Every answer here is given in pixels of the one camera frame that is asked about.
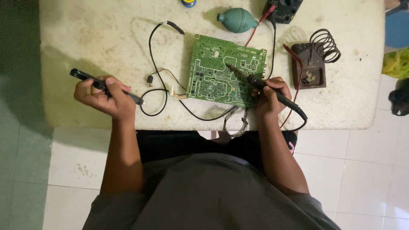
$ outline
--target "air blower bulb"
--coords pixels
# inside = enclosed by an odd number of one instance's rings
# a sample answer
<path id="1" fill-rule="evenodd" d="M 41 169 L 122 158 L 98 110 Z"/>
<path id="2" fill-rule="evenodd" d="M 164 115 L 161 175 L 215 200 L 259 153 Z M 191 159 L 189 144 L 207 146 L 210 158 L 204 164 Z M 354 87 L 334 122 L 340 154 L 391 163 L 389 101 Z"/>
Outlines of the air blower bulb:
<path id="1" fill-rule="evenodd" d="M 233 33 L 244 33 L 251 28 L 256 28 L 258 22 L 243 8 L 232 8 L 223 14 L 217 14 L 217 21 Z"/>

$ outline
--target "person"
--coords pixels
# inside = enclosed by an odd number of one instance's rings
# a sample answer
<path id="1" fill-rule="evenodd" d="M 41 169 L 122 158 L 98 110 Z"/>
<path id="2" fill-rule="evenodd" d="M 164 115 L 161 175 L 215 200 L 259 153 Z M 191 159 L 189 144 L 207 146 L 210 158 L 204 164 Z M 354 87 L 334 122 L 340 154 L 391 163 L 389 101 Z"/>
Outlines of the person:
<path id="1" fill-rule="evenodd" d="M 112 76 L 112 95 L 79 82 L 74 98 L 112 117 L 100 194 L 84 230 L 325 229 L 339 227 L 310 196 L 304 174 L 278 123 L 285 108 L 265 87 L 255 110 L 258 132 L 226 145 L 194 131 L 137 131 L 130 91 Z M 266 81 L 291 99 L 280 77 Z"/>

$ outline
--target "green circuit board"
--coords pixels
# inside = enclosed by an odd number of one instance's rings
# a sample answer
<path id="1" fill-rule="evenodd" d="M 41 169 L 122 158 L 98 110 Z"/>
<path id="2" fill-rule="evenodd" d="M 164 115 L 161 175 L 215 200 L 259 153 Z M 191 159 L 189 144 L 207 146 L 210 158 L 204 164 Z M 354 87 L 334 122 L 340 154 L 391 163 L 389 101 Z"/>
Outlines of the green circuit board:
<path id="1" fill-rule="evenodd" d="M 257 99 L 245 77 L 234 74 L 225 63 L 262 79 L 267 51 L 233 42 L 195 35 L 186 95 L 234 106 L 254 108 Z"/>

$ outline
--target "dirty table surface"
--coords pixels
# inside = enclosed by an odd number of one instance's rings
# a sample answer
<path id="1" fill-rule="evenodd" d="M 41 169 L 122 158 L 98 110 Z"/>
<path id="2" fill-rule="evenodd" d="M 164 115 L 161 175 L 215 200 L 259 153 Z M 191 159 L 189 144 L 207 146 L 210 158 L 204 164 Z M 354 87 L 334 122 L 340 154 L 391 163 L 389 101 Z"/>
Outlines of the dirty table surface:
<path id="1" fill-rule="evenodd" d="M 193 38 L 202 34 L 245 45 L 252 29 L 234 34 L 216 21 L 217 13 L 230 7 L 247 9 L 256 20 L 261 17 L 265 1 L 198 0 L 193 8 L 180 1 L 102 1 L 40 0 L 41 65 L 43 99 L 51 126 L 79 126 L 110 129 L 110 118 L 76 102 L 73 92 L 77 79 L 69 75 L 72 68 L 92 74 L 114 75 L 132 92 L 141 96 L 149 89 L 147 76 L 154 67 L 149 56 L 148 39 L 153 28 L 162 21 L 172 21 L 186 34 L 181 35 L 168 25 L 161 26 L 152 38 L 152 51 L 158 68 L 167 68 L 182 85 L 187 84 Z M 326 28 L 333 35 L 340 60 L 326 64 L 326 88 L 301 90 L 297 104 L 309 120 L 304 129 L 366 129 L 372 125 L 379 90 L 384 50 L 383 0 L 314 0 L 304 1 L 289 25 L 277 25 L 277 43 L 273 76 L 281 76 L 292 84 L 291 59 L 282 44 L 305 43 L 313 32 Z M 267 50 L 267 73 L 270 72 L 273 28 L 262 22 L 249 47 Z M 184 93 L 168 74 L 162 74 L 167 86 Z M 154 75 L 154 88 L 161 88 Z M 144 110 L 157 112 L 162 108 L 164 92 L 148 94 Z M 219 116 L 229 105 L 185 99 L 186 106 L 197 116 Z M 279 116 L 283 121 L 289 110 Z M 204 122 L 189 114 L 173 97 L 158 116 L 148 117 L 136 109 L 135 128 L 150 130 L 222 130 L 223 119 Z M 244 109 L 227 122 L 228 130 L 242 126 Z M 257 128 L 251 111 L 249 129 Z M 302 119 L 293 113 L 286 129 L 296 128 Z"/>

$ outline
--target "person's right hand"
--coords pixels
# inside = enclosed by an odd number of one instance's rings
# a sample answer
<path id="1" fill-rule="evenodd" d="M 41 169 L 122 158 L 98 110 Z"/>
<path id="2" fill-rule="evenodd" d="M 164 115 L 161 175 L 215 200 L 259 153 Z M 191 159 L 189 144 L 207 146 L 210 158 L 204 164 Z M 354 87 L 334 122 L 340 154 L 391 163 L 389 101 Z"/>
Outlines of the person's right hand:
<path id="1" fill-rule="evenodd" d="M 257 103 L 256 108 L 256 116 L 258 121 L 261 122 L 277 122 L 278 123 L 278 115 L 285 109 L 285 105 L 277 100 L 277 95 L 274 90 L 270 87 L 275 88 L 277 92 L 283 94 L 286 98 L 292 98 L 290 89 L 288 85 L 281 77 L 275 77 L 272 79 L 268 79 L 265 81 L 267 84 L 266 87 L 263 88 L 263 93 L 259 92 L 258 90 L 253 90 L 252 96 L 256 96 L 261 93 L 261 96 Z"/>
<path id="2" fill-rule="evenodd" d="M 115 120 L 134 124 L 136 104 L 130 96 L 122 91 L 130 92 L 130 87 L 113 76 L 101 76 L 99 79 L 105 80 L 112 97 L 108 98 L 102 90 L 92 86 L 94 80 L 88 79 L 76 85 L 74 98 L 110 115 Z"/>

